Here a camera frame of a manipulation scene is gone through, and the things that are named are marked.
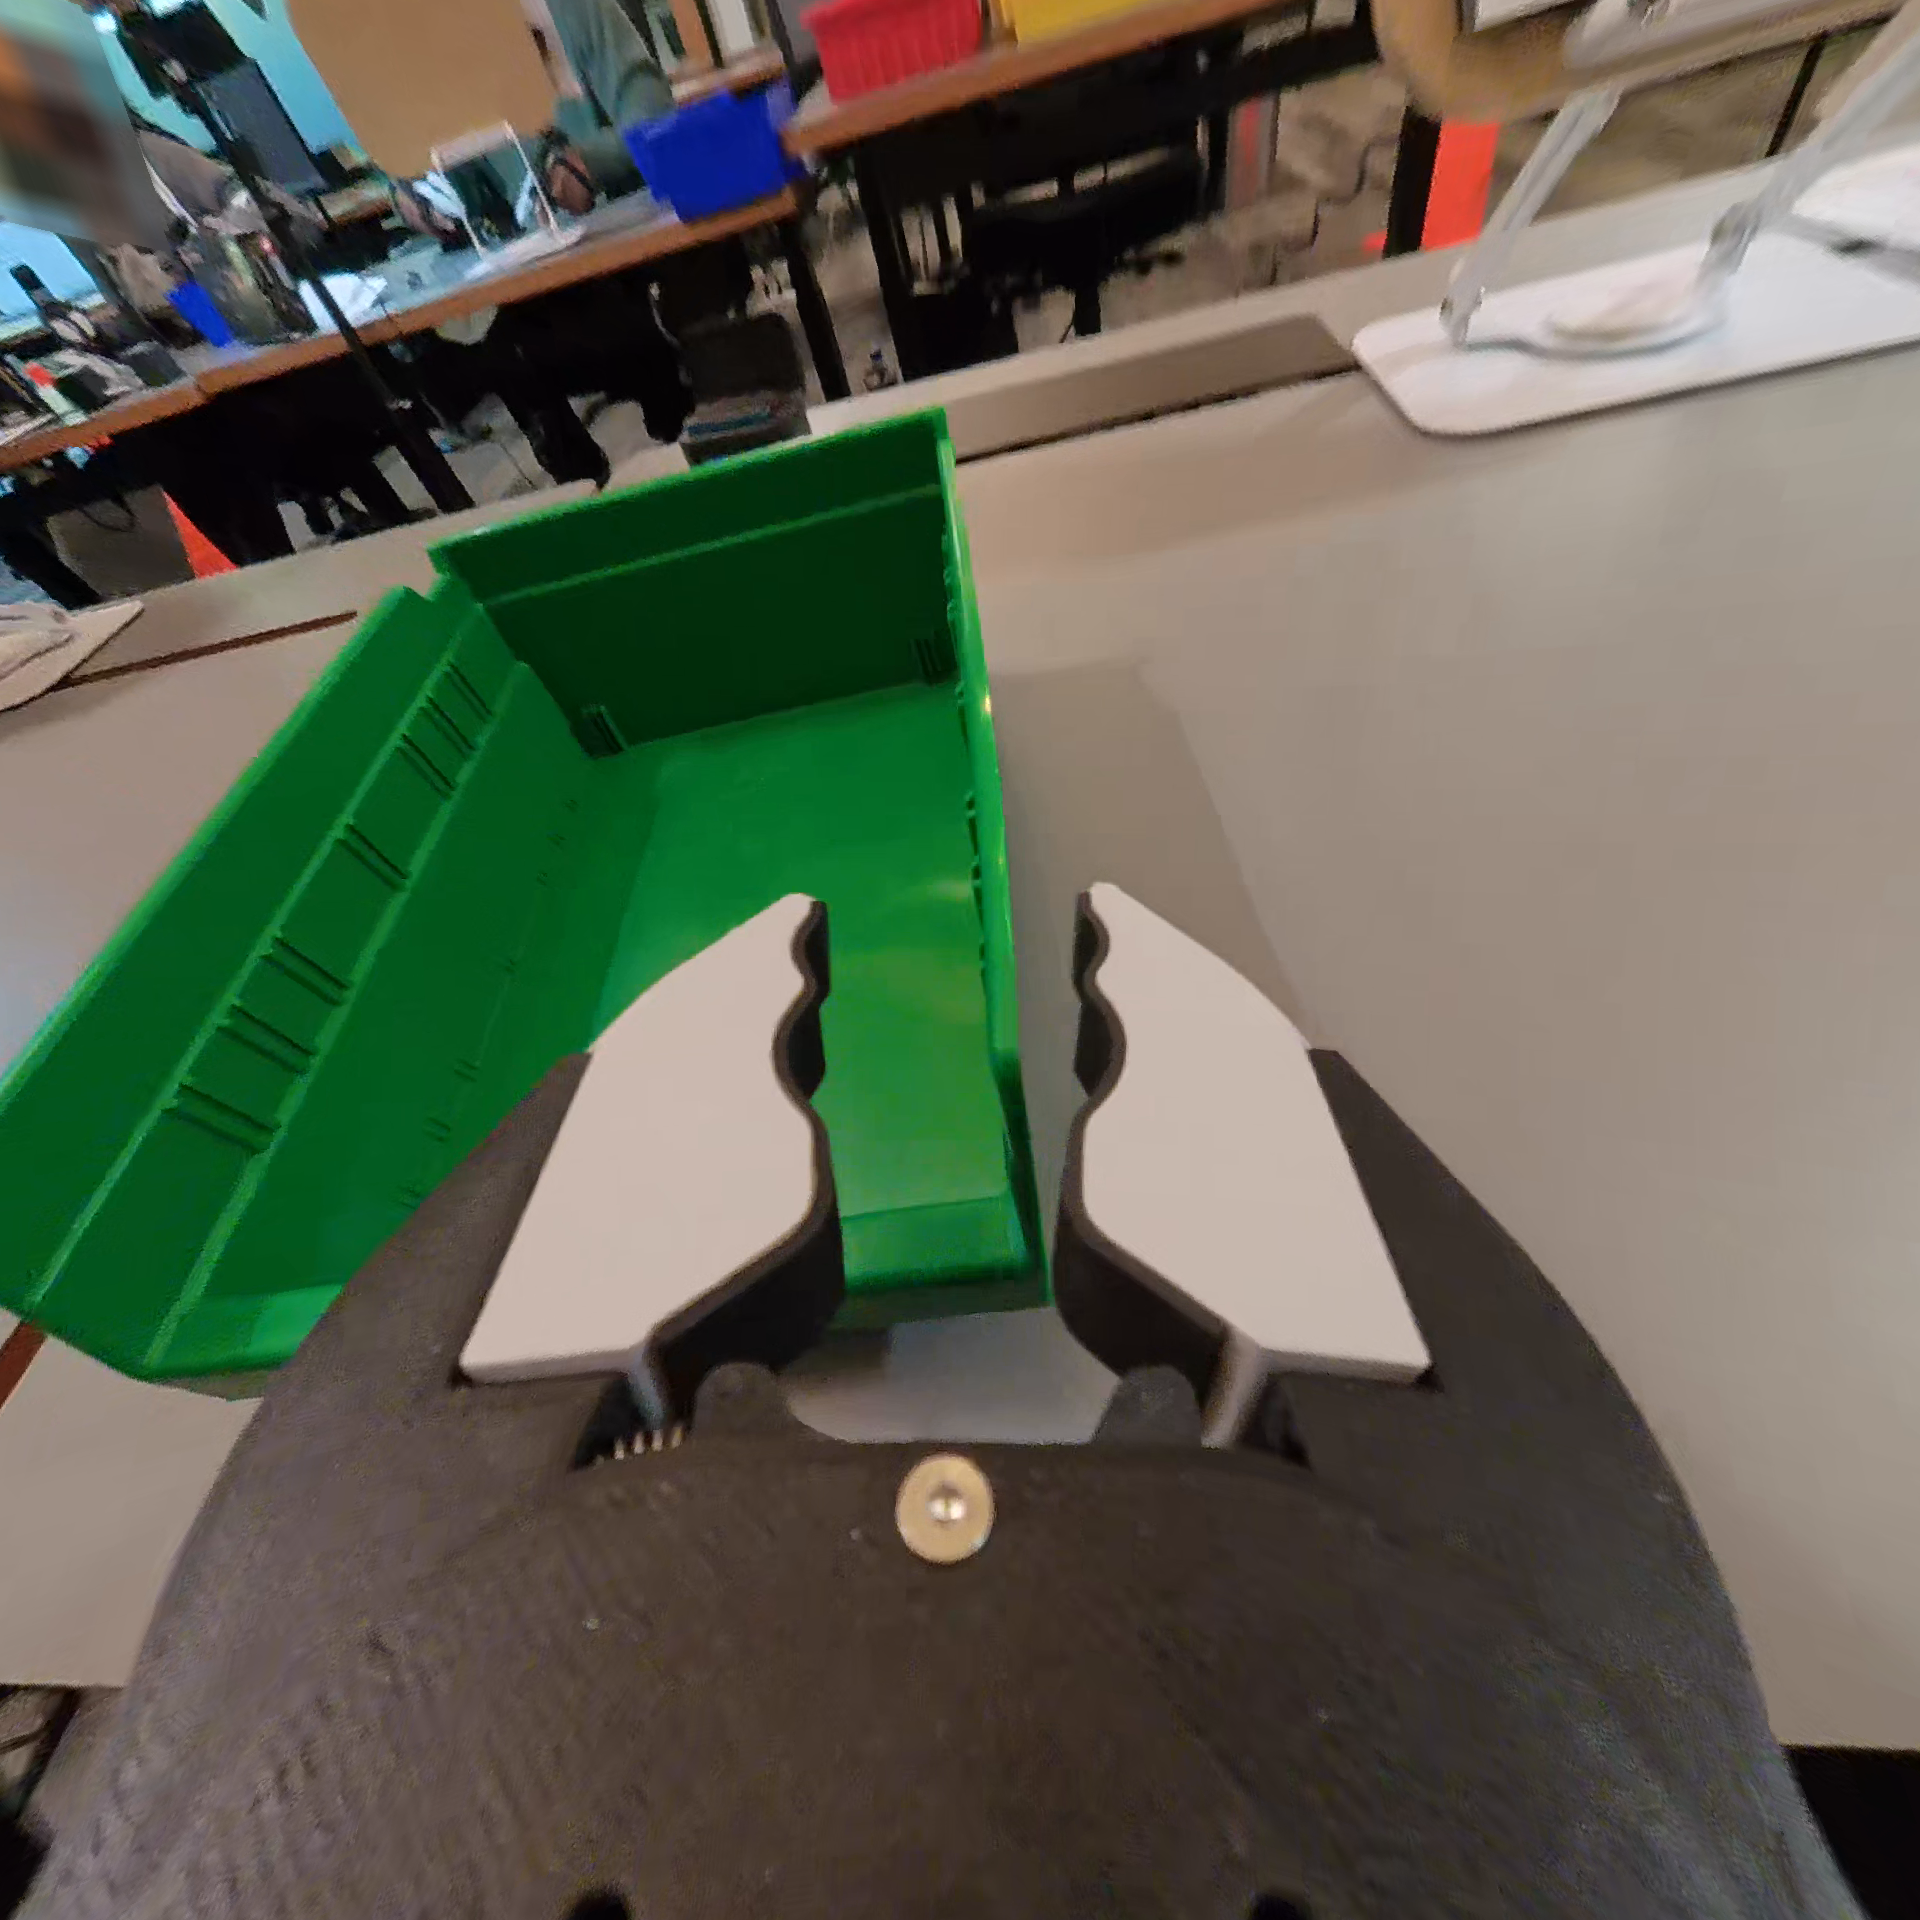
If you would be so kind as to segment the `yellow plastic bin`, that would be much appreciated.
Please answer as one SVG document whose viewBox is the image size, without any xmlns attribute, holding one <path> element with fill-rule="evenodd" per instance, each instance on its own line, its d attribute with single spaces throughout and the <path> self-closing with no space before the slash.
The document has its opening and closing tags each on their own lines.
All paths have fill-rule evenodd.
<svg viewBox="0 0 1920 1920">
<path fill-rule="evenodd" d="M 992 25 L 1003 42 L 1041 43 L 1072 33 L 1090 29 L 1119 15 L 1153 10 L 1160 2 L 1124 0 L 1065 0 L 1065 2 L 987 2 Z"/>
</svg>

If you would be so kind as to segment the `grey desk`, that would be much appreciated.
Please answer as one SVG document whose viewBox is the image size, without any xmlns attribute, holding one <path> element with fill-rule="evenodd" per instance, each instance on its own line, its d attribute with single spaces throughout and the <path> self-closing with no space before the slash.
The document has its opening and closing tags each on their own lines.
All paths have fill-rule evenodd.
<svg viewBox="0 0 1920 1920">
<path fill-rule="evenodd" d="M 1051 1195 L 1111 881 L 1332 1045 L 1649 1417 L 1787 1745 L 1916 1749 L 1916 353 L 1442 441 L 1365 374 L 968 460 Z M 5 719 L 5 1052 L 426 525 Z M 5 1382 L 5 1683 L 124 1684 L 252 1406 Z"/>
</svg>

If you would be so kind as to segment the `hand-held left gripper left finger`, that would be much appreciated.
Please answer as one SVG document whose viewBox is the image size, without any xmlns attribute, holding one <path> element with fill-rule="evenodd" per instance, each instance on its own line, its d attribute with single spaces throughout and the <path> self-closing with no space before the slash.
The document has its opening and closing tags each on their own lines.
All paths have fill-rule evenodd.
<svg viewBox="0 0 1920 1920">
<path fill-rule="evenodd" d="M 827 907 L 783 897 L 589 1047 L 460 1355 L 471 1385 L 616 1377 L 691 1425 L 730 1365 L 803 1355 L 845 1298 L 826 1078 Z"/>
</svg>

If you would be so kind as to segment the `blue plastic bin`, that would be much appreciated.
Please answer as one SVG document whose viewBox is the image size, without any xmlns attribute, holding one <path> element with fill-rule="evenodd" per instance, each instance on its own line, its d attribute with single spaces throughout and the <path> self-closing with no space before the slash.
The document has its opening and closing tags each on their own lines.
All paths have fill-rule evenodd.
<svg viewBox="0 0 1920 1920">
<path fill-rule="evenodd" d="M 714 92 L 621 131 L 643 185 L 682 222 L 771 198 L 803 178 L 785 148 L 796 110 L 787 78 L 749 92 Z"/>
</svg>

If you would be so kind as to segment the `red plastic bin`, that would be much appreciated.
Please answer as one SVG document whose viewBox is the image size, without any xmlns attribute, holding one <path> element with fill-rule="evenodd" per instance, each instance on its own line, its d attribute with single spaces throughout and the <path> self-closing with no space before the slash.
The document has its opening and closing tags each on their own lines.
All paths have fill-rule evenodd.
<svg viewBox="0 0 1920 1920">
<path fill-rule="evenodd" d="M 820 2 L 803 11 L 836 105 L 972 59 L 980 2 Z"/>
</svg>

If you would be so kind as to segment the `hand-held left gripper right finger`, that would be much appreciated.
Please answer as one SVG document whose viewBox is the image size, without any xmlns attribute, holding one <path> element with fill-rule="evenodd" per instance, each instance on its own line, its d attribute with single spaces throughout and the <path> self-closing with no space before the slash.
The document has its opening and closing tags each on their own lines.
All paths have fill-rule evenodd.
<svg viewBox="0 0 1920 1920">
<path fill-rule="evenodd" d="M 1072 1116 L 1051 1295 L 1115 1377 L 1186 1381 L 1205 1438 L 1269 1385 L 1433 1367 L 1303 1031 L 1212 949 L 1100 881 L 1072 929 Z"/>
</svg>

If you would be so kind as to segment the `black tripod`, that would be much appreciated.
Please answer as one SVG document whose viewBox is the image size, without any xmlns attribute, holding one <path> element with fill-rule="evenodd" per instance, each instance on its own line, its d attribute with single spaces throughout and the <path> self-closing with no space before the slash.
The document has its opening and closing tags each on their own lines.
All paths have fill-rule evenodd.
<svg viewBox="0 0 1920 1920">
<path fill-rule="evenodd" d="M 384 359 L 361 339 L 359 329 L 347 321 L 339 297 L 327 289 L 320 263 L 314 258 L 309 243 L 312 220 L 297 213 L 296 202 L 269 182 L 257 164 L 257 148 L 252 138 L 236 127 L 228 111 L 213 98 L 208 85 L 243 65 L 248 55 L 239 51 L 227 53 L 231 36 L 218 18 L 205 28 L 176 29 L 159 23 L 149 4 L 96 4 L 106 10 L 116 29 L 131 33 L 131 55 L 135 65 L 149 65 L 162 75 L 162 92 L 178 101 L 186 111 L 199 117 L 205 126 L 215 151 L 234 169 L 239 180 L 259 206 L 260 220 L 268 227 L 277 252 L 287 260 L 289 277 L 301 289 L 312 289 L 325 321 L 341 335 L 347 356 L 356 372 L 369 383 L 383 414 L 389 419 L 401 457 L 420 483 L 428 498 L 440 511 L 458 511 L 474 506 L 474 497 L 449 463 L 442 446 L 434 441 L 418 406 L 393 386 L 392 371 Z"/>
</svg>

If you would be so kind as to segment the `wooden table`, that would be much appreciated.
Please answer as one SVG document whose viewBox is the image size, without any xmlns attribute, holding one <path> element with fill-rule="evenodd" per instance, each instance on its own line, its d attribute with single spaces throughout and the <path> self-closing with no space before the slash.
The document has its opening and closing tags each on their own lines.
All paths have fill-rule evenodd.
<svg viewBox="0 0 1920 1920">
<path fill-rule="evenodd" d="M 1269 187 L 1280 103 L 1381 67 L 1389 4 L 1133 4 L 1065 33 L 999 33 L 959 65 L 858 98 L 818 83 L 787 151 L 845 169 L 903 379 L 1017 347 L 1016 305 L 1147 273 L 1232 191 Z"/>
<path fill-rule="evenodd" d="M 741 235 L 764 235 L 787 268 L 807 356 L 824 395 L 845 399 L 850 395 L 849 366 L 807 250 L 803 230 L 807 209 L 810 191 L 796 185 L 691 223 L 663 213 L 645 222 L 640 204 L 624 198 L 572 223 L 557 238 L 535 238 L 487 255 L 440 255 L 424 268 L 424 281 L 416 289 L 408 286 L 402 273 L 384 270 L 376 281 L 376 308 L 367 321 L 343 321 L 287 343 L 199 353 L 193 356 L 187 381 L 201 402 L 213 402 L 346 359 L 372 395 L 401 457 L 434 507 L 466 511 L 474 506 L 471 494 L 386 378 L 396 343 L 493 306 L 552 297 L 586 281 L 636 273 L 661 258 L 719 247 Z"/>
</svg>

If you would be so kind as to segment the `white cloth glove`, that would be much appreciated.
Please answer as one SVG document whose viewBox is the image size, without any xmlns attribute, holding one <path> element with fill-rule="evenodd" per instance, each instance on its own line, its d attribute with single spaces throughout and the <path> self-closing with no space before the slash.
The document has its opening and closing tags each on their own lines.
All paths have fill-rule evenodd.
<svg viewBox="0 0 1920 1920">
<path fill-rule="evenodd" d="M 138 596 L 99 607 L 3 606 L 3 714 L 18 711 L 66 683 L 144 612 Z"/>
</svg>

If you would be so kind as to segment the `green plastic bin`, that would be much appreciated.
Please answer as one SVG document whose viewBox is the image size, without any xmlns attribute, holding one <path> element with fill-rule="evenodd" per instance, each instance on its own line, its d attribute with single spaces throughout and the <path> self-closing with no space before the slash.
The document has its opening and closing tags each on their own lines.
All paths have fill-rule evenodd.
<svg viewBox="0 0 1920 1920">
<path fill-rule="evenodd" d="M 141 1381 L 297 1351 L 555 1061 L 824 900 L 845 1329 L 1044 1292 L 992 690 L 925 410 L 443 541 L 5 1075 L 5 1308 Z"/>
</svg>

